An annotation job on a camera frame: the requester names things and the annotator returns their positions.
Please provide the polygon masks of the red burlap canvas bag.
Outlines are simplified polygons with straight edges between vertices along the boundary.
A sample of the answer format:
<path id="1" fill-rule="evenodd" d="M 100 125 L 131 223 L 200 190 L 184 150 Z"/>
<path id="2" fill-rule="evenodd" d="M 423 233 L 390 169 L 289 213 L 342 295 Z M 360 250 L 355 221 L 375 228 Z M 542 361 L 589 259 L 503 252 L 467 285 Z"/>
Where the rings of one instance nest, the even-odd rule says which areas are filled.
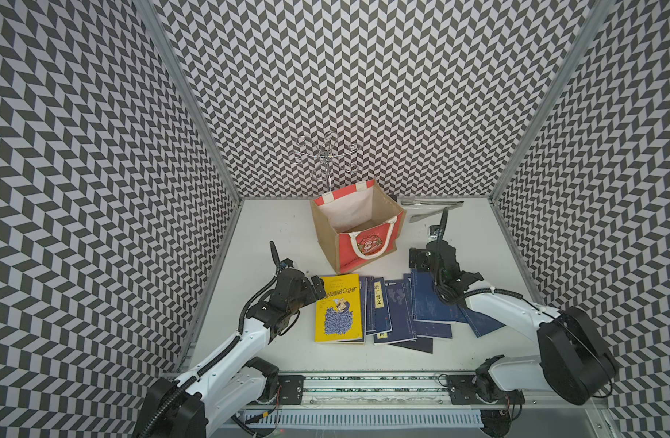
<path id="1" fill-rule="evenodd" d="M 367 180 L 311 200 L 311 214 L 322 252 L 344 275 L 396 250 L 406 211 Z"/>

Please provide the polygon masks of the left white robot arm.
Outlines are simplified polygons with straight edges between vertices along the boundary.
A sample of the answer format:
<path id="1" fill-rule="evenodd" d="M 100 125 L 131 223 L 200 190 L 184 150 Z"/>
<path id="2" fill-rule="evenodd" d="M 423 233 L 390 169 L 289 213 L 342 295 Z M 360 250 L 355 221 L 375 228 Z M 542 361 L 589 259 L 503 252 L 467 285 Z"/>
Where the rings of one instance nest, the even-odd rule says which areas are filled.
<path id="1" fill-rule="evenodd" d="M 235 333 L 194 368 L 151 386 L 132 436 L 208 437 L 249 403 L 273 401 L 280 370 L 258 354 L 325 297 L 322 278 L 279 264 L 243 306 Z"/>

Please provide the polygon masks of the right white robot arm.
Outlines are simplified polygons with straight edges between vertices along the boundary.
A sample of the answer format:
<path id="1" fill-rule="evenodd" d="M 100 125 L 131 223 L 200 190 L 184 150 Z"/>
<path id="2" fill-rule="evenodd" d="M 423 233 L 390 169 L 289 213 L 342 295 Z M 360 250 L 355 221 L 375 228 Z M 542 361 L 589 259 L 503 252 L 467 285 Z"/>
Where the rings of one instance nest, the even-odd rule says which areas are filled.
<path id="1" fill-rule="evenodd" d="M 506 401 L 524 390 L 554 392 L 583 405 L 600 391 L 613 391 L 619 365 L 588 314 L 558 310 L 497 288 L 479 273 L 462 270 L 457 250 L 444 240 L 409 252 L 415 316 L 425 322 L 453 322 L 458 316 L 480 334 L 495 327 L 515 330 L 535 343 L 532 355 L 497 354 L 479 365 L 471 379 L 475 397 L 485 404 Z"/>

